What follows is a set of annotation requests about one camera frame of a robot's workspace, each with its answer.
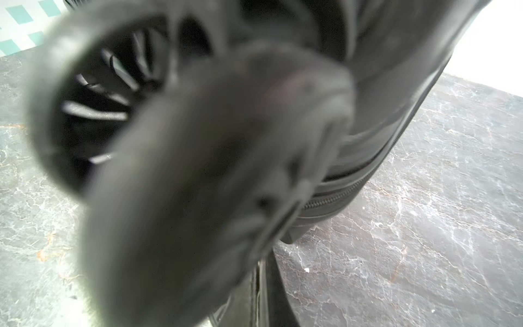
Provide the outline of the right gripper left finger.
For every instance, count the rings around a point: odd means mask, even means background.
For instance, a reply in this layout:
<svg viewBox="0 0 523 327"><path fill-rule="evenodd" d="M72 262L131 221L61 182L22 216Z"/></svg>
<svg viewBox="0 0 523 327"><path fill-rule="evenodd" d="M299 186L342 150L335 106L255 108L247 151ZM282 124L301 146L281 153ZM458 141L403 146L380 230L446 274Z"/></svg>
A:
<svg viewBox="0 0 523 327"><path fill-rule="evenodd" d="M211 326L258 325L259 266L236 286L227 301L208 316Z"/></svg>

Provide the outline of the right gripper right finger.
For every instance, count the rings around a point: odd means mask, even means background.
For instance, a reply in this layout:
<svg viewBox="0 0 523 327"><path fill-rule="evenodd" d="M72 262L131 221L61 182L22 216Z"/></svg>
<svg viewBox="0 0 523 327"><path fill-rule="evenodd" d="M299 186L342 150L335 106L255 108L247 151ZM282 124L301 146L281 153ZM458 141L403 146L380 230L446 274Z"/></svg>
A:
<svg viewBox="0 0 523 327"><path fill-rule="evenodd" d="M271 251L264 260L260 272L261 287L260 326L299 327L300 324L287 298L275 253Z"/></svg>

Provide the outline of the black hard-shell suitcase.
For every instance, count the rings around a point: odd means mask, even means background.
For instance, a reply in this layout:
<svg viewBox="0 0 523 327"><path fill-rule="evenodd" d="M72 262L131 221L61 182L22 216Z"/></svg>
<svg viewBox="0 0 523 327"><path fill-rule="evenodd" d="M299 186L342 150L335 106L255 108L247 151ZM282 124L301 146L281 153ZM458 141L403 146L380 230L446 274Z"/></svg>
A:
<svg viewBox="0 0 523 327"><path fill-rule="evenodd" d="M37 50L42 167L102 326L197 326L358 195L486 1L86 1Z"/></svg>

